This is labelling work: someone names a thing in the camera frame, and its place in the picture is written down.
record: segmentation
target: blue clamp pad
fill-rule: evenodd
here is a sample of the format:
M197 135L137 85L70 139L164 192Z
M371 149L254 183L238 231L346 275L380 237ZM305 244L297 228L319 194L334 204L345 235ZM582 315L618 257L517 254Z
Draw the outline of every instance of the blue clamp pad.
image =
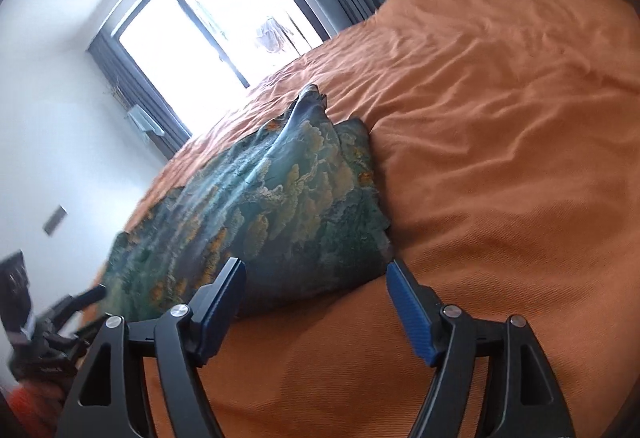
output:
M440 324L442 303L433 290L420 286L406 265L399 261L389 263L386 268L386 289L415 354L429 367L435 367L444 352L438 349L434 338L434 325Z
M220 350L231 321L238 313L246 285L246 267L238 258L230 258L216 280L200 287L191 299L193 311L189 333L195 348L193 360L198 367Z

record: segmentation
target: wrinkled fabric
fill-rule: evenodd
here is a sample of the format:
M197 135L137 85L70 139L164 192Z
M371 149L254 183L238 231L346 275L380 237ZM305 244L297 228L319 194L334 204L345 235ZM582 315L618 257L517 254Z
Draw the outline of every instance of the wrinkled fabric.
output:
M523 314L577 438L598 438L640 372L639 62L622 0L388 0L189 142L130 223L316 82L334 123L367 125L390 237L417 280L476 318ZM229 438L406 438L432 374L384 278L240 321L200 370ZM152 361L146 378L169 437Z
M241 316L382 275L392 251L367 128L357 118L334 126L325 108L326 97L307 86L284 114L119 234L102 310L159 317L213 282L230 257L247 266Z

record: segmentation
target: orange bedspread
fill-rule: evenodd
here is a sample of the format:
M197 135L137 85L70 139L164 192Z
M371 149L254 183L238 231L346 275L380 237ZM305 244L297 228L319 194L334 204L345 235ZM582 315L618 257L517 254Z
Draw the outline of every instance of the orange bedspread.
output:
M308 82L368 125L391 238L473 316L532 323L580 438L640 373L640 23L621 0L388 0L171 161L129 227ZM403 438L430 370L383 278L236 323L201 377L234 437ZM150 363L159 436L171 435ZM463 437L484 380L476 375Z

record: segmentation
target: pillowcase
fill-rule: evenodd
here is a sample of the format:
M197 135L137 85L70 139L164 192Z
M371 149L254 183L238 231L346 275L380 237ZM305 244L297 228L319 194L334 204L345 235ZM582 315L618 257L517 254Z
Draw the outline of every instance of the pillowcase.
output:
M102 311L130 322L158 317L215 280L229 257L246 263L239 316L384 274L393 253L367 128L357 118L334 126L325 109L325 95L307 86L119 234Z

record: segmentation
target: window pane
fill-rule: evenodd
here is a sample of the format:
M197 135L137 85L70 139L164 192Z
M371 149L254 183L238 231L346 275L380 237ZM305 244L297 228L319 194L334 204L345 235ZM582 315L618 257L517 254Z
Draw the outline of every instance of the window pane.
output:
M151 0L120 42L193 134L207 131L246 97L176 0Z
M250 84L322 44L294 0L186 0Z

